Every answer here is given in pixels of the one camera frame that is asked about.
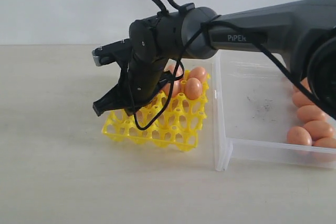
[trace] clear plastic container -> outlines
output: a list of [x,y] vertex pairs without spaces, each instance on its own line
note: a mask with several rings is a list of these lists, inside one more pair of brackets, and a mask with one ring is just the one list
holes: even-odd
[[216,170],[225,170],[231,158],[336,168],[330,161],[336,149],[286,143],[288,130],[303,124],[291,83],[266,56],[220,51],[214,62]]

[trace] brown egg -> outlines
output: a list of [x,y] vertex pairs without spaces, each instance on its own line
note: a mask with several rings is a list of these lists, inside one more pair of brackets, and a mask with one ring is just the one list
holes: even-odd
[[309,132],[314,141],[324,137],[333,137],[335,132],[329,123],[319,120],[310,121],[306,123],[303,128]]
[[292,96],[292,101],[294,105],[298,108],[306,105],[314,105],[302,92],[296,92]]
[[[301,84],[302,84],[306,89],[308,89],[308,90],[310,91],[310,88],[309,88],[309,85],[308,85],[308,80],[307,80],[307,78],[304,78],[304,79],[301,81]],[[299,89],[298,89],[297,87],[295,87],[294,85],[293,85],[293,90],[294,90],[294,92],[298,92],[298,91],[299,91]]]
[[203,86],[201,82],[196,78],[190,78],[187,80],[184,86],[184,94],[190,100],[196,100],[203,93]]
[[306,105],[300,107],[296,115],[297,118],[303,123],[316,120],[325,121],[327,119],[327,114],[316,105]]
[[290,128],[287,133],[287,143],[288,144],[298,144],[298,145],[312,145],[312,139],[309,132],[299,126],[294,126]]
[[[166,96],[169,95],[169,89],[170,89],[170,83],[166,84],[166,86],[164,86],[162,89]],[[174,81],[172,97],[177,96],[180,90],[181,90],[181,83],[179,81]]]
[[[331,138],[331,137],[324,137],[324,138],[318,139],[314,143],[314,146],[323,147],[323,148],[336,148],[336,139]],[[336,154],[313,152],[312,155],[317,161],[320,161],[320,162],[336,161]]]
[[[174,73],[174,69],[175,69],[175,64],[171,64],[168,67],[165,68],[165,71],[170,71],[170,73]],[[181,66],[178,67],[177,72],[176,72],[176,77],[179,77],[183,74],[183,70],[181,68]]]
[[198,79],[201,83],[206,81],[207,78],[207,72],[205,68],[203,67],[196,67],[193,70],[190,71],[188,75],[188,79],[190,78],[196,78]]

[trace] table surface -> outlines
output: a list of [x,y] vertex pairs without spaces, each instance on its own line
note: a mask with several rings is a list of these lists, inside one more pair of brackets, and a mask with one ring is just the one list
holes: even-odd
[[334,222],[335,170],[216,172],[211,141],[180,153],[103,136],[92,102],[119,71],[94,47],[0,47],[0,223]]

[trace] plastic egg tray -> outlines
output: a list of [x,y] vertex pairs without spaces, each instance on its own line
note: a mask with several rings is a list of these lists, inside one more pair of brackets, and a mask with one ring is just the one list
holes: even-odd
[[[189,70],[185,70],[181,80],[180,93],[171,98],[162,115],[145,131],[136,127],[134,116],[127,116],[124,110],[111,111],[102,132],[114,141],[131,140],[135,144],[151,141],[158,147],[175,145],[181,151],[190,151],[198,145],[198,132],[206,119],[205,104],[208,102],[207,80],[203,83],[203,93],[196,100],[189,100],[183,93]],[[162,109],[167,96],[161,91],[153,101],[137,112],[140,126],[147,125]]]

